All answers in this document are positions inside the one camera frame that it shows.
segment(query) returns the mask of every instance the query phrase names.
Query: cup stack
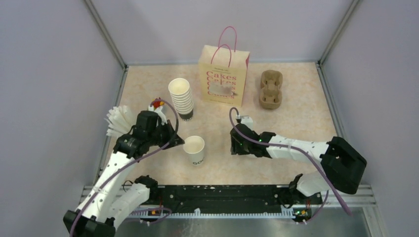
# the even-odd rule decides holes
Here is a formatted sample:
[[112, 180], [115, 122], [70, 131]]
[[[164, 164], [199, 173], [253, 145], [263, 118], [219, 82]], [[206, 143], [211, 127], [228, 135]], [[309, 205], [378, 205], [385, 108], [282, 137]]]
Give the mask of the cup stack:
[[194, 115], [191, 86], [186, 79], [173, 79], [168, 86], [174, 108], [181, 119], [188, 121]]

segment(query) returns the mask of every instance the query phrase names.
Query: gift bag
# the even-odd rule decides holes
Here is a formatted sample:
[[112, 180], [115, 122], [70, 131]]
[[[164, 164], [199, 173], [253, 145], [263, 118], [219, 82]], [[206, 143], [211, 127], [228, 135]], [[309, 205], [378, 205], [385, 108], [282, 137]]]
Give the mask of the gift bag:
[[[234, 50], [226, 44], [220, 45], [228, 28], [236, 33]], [[205, 45], [202, 49], [198, 65], [203, 100], [242, 105], [250, 52], [236, 50], [236, 44], [236, 29], [229, 26], [221, 33], [217, 47]]]

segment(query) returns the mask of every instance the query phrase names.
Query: beige tabletop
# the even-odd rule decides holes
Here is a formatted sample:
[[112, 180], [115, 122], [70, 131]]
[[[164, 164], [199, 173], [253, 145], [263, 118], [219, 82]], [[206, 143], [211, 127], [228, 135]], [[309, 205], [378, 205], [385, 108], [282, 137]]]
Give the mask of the beige tabletop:
[[[276, 110], [265, 110], [258, 102], [260, 76], [265, 70], [277, 70], [284, 76], [282, 104]], [[127, 179], [150, 175], [159, 184], [287, 184], [300, 173], [314, 171], [309, 163], [287, 159], [232, 156], [230, 154], [229, 105], [201, 100], [198, 65], [131, 66], [126, 78], [121, 103], [138, 114], [157, 97], [168, 100], [168, 83], [185, 78], [191, 84], [195, 103], [190, 121], [179, 121], [183, 139], [198, 135], [205, 140], [205, 160], [193, 166], [182, 146], [161, 151], [136, 164]], [[251, 116], [257, 133], [275, 132], [285, 137], [306, 141], [330, 141], [336, 136], [314, 63], [249, 64], [241, 115]], [[174, 115], [167, 107], [166, 116], [174, 126]], [[111, 139], [108, 158], [115, 145]]]

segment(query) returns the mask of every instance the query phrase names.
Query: gray wall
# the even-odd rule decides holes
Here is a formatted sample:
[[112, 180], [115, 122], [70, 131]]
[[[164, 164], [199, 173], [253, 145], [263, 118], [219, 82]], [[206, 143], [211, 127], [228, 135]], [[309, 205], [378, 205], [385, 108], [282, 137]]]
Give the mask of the gray wall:
[[81, 0], [0, 1], [0, 233], [65, 236], [122, 70]]
[[[128, 64], [197, 62], [224, 27], [251, 61], [317, 60], [351, 0], [93, 0]], [[234, 45], [234, 33], [223, 42]]]
[[419, 1], [363, 1], [326, 64], [390, 236], [419, 232]]

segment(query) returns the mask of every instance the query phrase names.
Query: bag handle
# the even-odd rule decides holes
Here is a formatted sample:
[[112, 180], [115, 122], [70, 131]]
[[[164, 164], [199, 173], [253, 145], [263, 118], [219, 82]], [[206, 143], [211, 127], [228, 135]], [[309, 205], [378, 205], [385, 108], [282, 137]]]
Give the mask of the bag handle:
[[232, 27], [232, 26], [227, 26], [227, 27], [223, 30], [223, 32], [222, 32], [222, 33], [221, 33], [221, 35], [220, 35], [220, 39], [218, 39], [218, 47], [220, 47], [220, 42], [221, 42], [221, 37], [222, 37], [222, 35], [224, 34], [224, 32], [225, 32], [228, 28], [233, 29], [233, 30], [234, 30], [234, 33], [236, 34], [236, 41], [234, 41], [234, 52], [236, 52], [236, 45], [237, 45], [237, 31], [236, 31], [236, 29], [235, 29], [234, 27]]
[[230, 63], [231, 63], [231, 49], [230, 49], [230, 47], [228, 46], [228, 45], [226, 45], [226, 44], [223, 44], [222, 46], [219, 46], [218, 47], [218, 49], [215, 51], [215, 53], [214, 53], [214, 55], [212, 56], [212, 58], [211, 58], [211, 64], [212, 64], [212, 61], [214, 60], [214, 56], [215, 56], [215, 54], [218, 52], [218, 50], [221, 48], [221, 47], [223, 47], [223, 46], [227, 46], [227, 48], [228, 48], [228, 50], [230, 51], [230, 61], [228, 61], [228, 67], [230, 67]]

